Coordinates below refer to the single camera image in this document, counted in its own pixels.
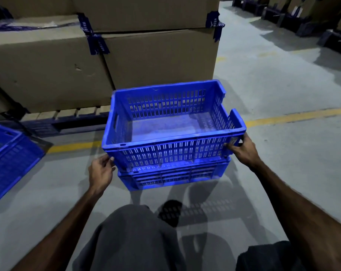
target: right hand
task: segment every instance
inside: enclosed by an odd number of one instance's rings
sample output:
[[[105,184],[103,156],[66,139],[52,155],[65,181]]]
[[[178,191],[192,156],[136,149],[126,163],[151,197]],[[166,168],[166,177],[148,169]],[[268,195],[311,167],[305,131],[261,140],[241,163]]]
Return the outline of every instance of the right hand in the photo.
[[[256,145],[246,132],[241,139],[243,141],[241,146],[234,146],[230,143],[226,143],[225,146],[229,150],[233,151],[237,159],[242,164],[248,166],[249,168],[255,168],[262,162],[261,158],[258,156]]]

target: warehouse floor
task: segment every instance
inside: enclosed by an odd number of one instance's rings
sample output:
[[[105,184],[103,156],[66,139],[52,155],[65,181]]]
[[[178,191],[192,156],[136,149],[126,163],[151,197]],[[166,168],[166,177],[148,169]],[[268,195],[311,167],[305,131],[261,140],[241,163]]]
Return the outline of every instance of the warehouse floor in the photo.
[[[226,27],[214,78],[227,91],[226,109],[236,108],[245,121],[270,118],[248,129],[260,156],[291,187],[341,222],[341,55],[320,49],[317,38],[298,38],[232,8],[231,2],[222,2],[219,12]],[[317,118],[330,108],[337,108],[338,115]],[[309,111],[316,111],[314,119],[303,120],[309,117],[301,113],[294,116],[297,122],[280,124],[280,118],[275,118]],[[47,140],[66,145],[99,141],[102,134]],[[0,271],[9,270],[73,207],[88,187],[87,167],[102,153],[93,147],[47,154],[2,198]],[[129,203],[146,204],[152,211],[169,199],[190,208],[203,202],[227,206],[210,208],[194,224],[178,227],[189,270],[233,270],[248,246],[286,240],[258,179],[233,160],[219,181],[132,194],[114,177],[93,210],[71,262],[99,223]]]

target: hand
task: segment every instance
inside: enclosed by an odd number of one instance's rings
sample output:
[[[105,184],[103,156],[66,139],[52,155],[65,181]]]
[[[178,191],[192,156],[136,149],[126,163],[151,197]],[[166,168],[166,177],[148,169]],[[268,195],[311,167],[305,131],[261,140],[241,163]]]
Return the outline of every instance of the hand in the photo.
[[[114,157],[107,154],[92,161],[89,170],[89,191],[102,195],[108,185],[112,182]]]
[[[255,168],[259,163],[262,162],[258,156],[256,145],[246,132],[241,139],[243,141],[241,146],[234,146],[230,143],[226,143],[225,146],[229,150],[233,151],[237,159],[242,164],[248,166],[249,168]]]

